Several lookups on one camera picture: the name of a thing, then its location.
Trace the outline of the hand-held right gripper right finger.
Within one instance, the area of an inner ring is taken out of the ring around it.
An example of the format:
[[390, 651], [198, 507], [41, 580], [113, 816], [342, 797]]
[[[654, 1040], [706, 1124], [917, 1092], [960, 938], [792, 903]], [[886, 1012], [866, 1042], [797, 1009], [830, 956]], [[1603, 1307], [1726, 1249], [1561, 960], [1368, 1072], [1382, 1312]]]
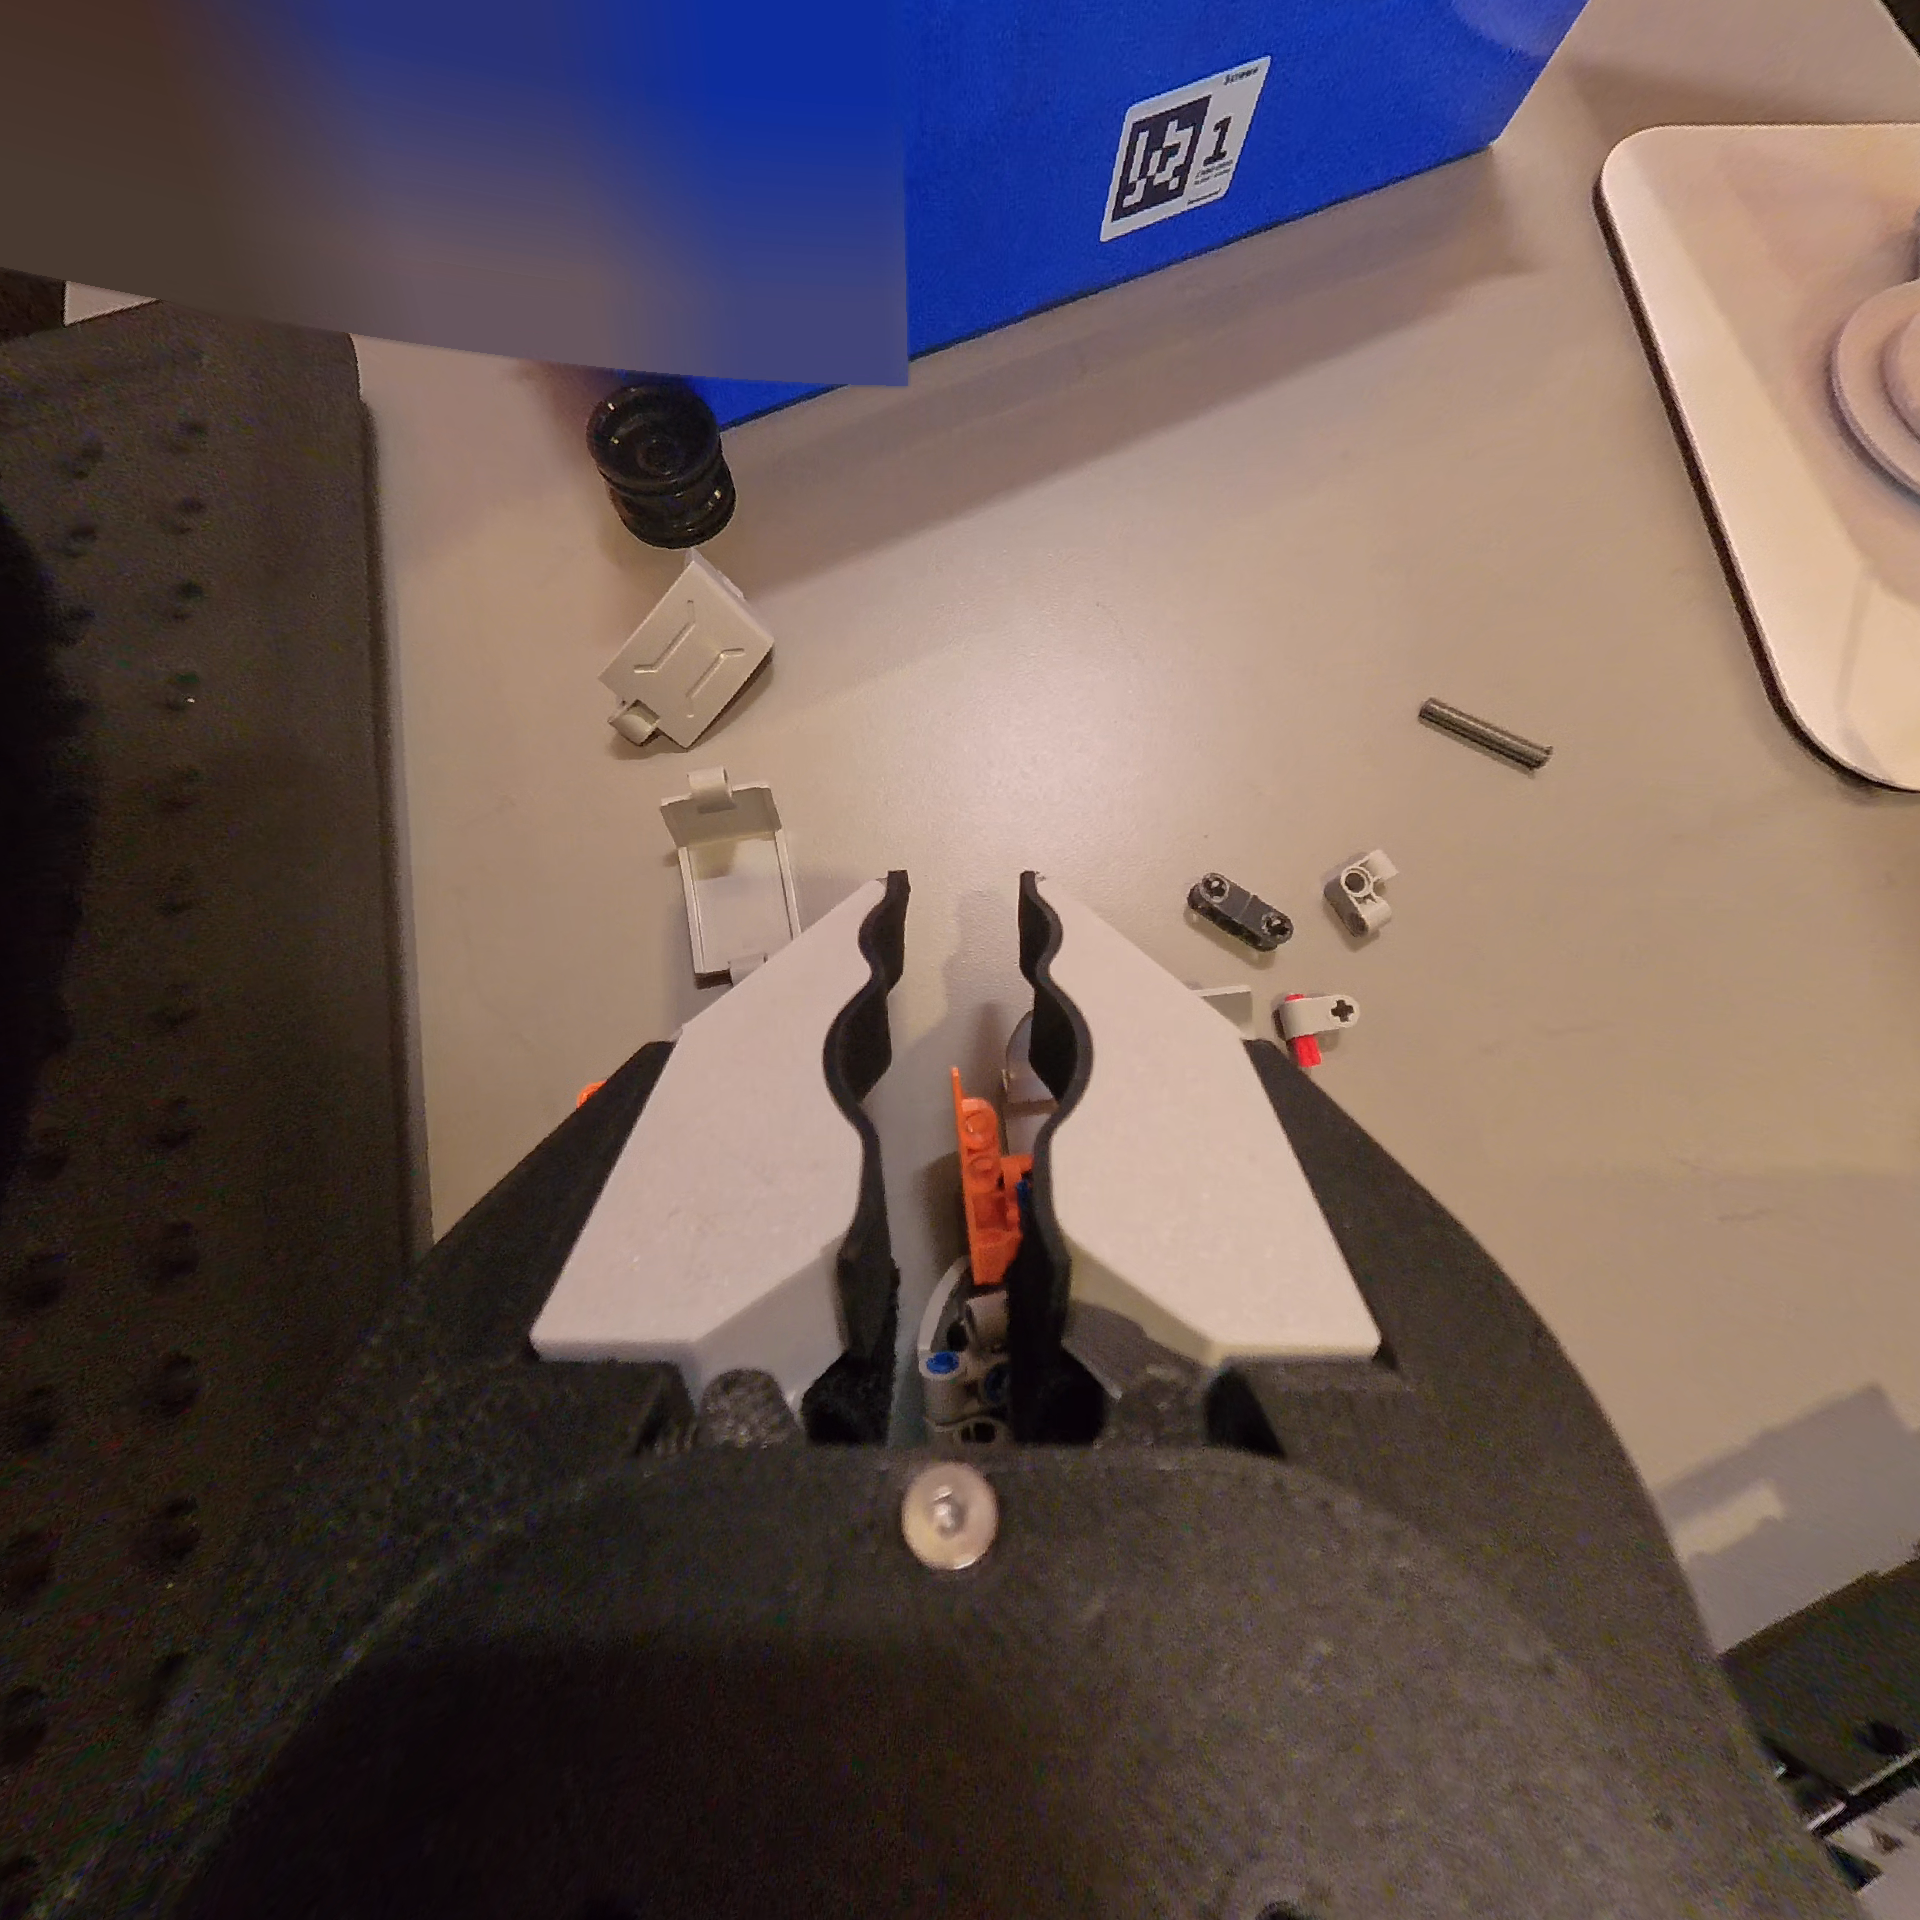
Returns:
[[1030, 1059], [1054, 1098], [1032, 1207], [1050, 1339], [1121, 1337], [1201, 1369], [1375, 1361], [1379, 1323], [1253, 1048], [1061, 882], [1019, 881]]

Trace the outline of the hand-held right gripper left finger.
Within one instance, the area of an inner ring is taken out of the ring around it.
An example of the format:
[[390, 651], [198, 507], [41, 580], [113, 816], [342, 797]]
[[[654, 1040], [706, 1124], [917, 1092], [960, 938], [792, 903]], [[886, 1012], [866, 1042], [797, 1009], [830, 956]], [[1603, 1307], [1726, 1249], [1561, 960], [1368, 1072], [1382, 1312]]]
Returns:
[[656, 1361], [696, 1394], [802, 1394], [896, 1355], [898, 1274], [866, 1115], [894, 1059], [909, 876], [870, 881], [696, 1016], [534, 1327], [542, 1361]]

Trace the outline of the black spoked wheel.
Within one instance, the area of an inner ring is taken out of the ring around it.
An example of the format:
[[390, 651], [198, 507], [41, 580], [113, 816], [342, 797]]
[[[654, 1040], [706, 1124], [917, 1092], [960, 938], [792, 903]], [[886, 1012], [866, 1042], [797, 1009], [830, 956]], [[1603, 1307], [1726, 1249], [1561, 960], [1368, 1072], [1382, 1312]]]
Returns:
[[725, 533], [736, 485], [706, 399], [677, 377], [641, 377], [606, 395], [586, 427], [589, 451], [625, 529], [665, 551]]

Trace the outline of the blue storage bin with tag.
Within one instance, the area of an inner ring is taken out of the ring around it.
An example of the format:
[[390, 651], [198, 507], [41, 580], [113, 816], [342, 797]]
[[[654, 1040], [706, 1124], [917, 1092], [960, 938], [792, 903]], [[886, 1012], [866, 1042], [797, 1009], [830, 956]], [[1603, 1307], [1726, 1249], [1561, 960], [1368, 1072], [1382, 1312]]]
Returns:
[[1485, 151], [1579, 12], [903, 4], [909, 355]]

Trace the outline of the black link piece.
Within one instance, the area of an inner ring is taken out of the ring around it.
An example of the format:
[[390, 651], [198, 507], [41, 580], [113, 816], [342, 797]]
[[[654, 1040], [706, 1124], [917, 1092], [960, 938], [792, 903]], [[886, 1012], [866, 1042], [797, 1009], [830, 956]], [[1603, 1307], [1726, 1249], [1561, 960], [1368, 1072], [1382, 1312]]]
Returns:
[[1253, 954], [1274, 954], [1291, 940], [1294, 922], [1274, 903], [1221, 871], [1203, 874], [1189, 890], [1189, 909]]

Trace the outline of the light grey flat clip panel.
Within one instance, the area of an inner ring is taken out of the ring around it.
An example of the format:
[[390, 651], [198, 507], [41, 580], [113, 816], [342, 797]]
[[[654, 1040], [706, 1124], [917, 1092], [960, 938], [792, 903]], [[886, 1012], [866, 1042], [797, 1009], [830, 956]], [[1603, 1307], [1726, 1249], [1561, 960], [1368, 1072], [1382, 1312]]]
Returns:
[[694, 975], [734, 985], [802, 933], [774, 786], [734, 785], [717, 767], [689, 776], [662, 815], [679, 860]]

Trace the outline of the short black axle pin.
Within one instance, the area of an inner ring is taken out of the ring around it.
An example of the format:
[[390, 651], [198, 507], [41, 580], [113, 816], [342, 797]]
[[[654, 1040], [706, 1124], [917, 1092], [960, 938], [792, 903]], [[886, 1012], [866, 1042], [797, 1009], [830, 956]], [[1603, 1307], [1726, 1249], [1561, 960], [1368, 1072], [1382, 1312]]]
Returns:
[[1418, 719], [1424, 728], [1453, 736], [1477, 753], [1493, 754], [1527, 776], [1541, 773], [1553, 759], [1550, 746], [1443, 700], [1424, 700]]

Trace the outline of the grey ribbed hinged panel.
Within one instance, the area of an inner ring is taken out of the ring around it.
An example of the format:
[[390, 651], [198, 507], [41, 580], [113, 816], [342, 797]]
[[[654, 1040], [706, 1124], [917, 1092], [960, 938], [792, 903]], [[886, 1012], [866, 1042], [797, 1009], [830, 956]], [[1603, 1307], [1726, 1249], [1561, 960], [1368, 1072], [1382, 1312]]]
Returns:
[[703, 554], [685, 565], [619, 647], [601, 684], [613, 732], [637, 748], [663, 738], [694, 748], [771, 660], [776, 639], [745, 595]]

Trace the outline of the dark perforated panel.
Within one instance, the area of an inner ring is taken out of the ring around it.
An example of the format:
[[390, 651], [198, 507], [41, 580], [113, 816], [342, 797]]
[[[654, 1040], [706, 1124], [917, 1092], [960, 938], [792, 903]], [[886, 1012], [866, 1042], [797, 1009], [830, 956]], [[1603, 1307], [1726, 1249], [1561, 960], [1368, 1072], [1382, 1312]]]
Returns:
[[6, 348], [83, 855], [6, 1199], [6, 1856], [77, 1848], [410, 1250], [368, 413], [346, 337]]

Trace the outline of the tracked toy robot vehicle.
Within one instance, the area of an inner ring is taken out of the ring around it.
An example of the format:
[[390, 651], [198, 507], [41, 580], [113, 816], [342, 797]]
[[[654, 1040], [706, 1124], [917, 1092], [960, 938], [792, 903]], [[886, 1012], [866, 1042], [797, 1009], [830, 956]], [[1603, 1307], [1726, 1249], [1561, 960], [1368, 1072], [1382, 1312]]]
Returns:
[[1865, 1916], [1918, 1916], [1918, 1562], [1728, 1648], [1777, 1785]]

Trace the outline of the white rounded base board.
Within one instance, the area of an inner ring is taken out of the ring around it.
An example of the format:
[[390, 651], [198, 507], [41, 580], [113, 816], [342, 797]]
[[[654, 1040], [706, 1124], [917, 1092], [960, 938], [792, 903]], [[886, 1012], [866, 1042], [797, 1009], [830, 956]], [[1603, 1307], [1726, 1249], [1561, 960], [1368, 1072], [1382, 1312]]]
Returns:
[[1600, 215], [1778, 701], [1838, 768], [1918, 786], [1918, 498], [1862, 463], [1833, 337], [1904, 276], [1918, 125], [1631, 136]]

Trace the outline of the clear document stand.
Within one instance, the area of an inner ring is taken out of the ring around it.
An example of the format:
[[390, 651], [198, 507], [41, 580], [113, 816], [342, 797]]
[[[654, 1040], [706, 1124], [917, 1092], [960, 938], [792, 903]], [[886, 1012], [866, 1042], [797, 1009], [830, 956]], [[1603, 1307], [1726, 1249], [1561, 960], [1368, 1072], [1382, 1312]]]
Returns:
[[1904, 276], [1855, 307], [1831, 341], [1829, 399], [1855, 456], [1918, 498], [1918, 225]]

